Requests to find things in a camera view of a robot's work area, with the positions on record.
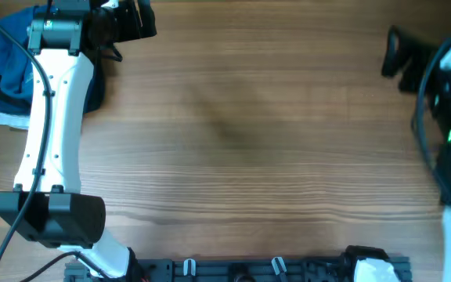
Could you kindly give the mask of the blue polo shirt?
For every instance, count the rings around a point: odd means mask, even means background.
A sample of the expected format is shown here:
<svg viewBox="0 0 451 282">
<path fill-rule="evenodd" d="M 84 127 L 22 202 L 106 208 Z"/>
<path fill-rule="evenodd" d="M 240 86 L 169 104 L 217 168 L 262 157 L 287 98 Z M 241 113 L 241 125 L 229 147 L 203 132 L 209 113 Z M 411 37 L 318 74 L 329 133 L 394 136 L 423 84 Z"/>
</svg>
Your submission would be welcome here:
<svg viewBox="0 0 451 282">
<path fill-rule="evenodd" d="M 0 19 L 0 25 L 23 47 L 28 45 L 27 28 L 35 13 L 46 11 L 45 5 L 35 5 Z M 32 101 L 33 66 L 24 53 L 0 31 L 0 89 L 10 98 Z"/>
</svg>

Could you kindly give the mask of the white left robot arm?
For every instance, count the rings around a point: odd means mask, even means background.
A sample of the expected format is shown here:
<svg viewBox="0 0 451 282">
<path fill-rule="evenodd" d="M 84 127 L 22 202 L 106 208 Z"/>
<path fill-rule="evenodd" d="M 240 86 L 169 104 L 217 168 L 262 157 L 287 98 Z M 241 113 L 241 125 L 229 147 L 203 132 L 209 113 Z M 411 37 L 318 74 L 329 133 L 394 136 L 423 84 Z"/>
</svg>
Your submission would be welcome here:
<svg viewBox="0 0 451 282">
<path fill-rule="evenodd" d="M 23 159 L 0 217 L 10 234 L 72 255 L 103 281 L 141 281 L 134 251 L 106 229 L 102 198 L 81 192 L 78 151 L 85 99 L 94 82 L 93 52 L 157 33 L 148 0 L 57 1 L 35 13 L 24 54 L 33 97 Z"/>
</svg>

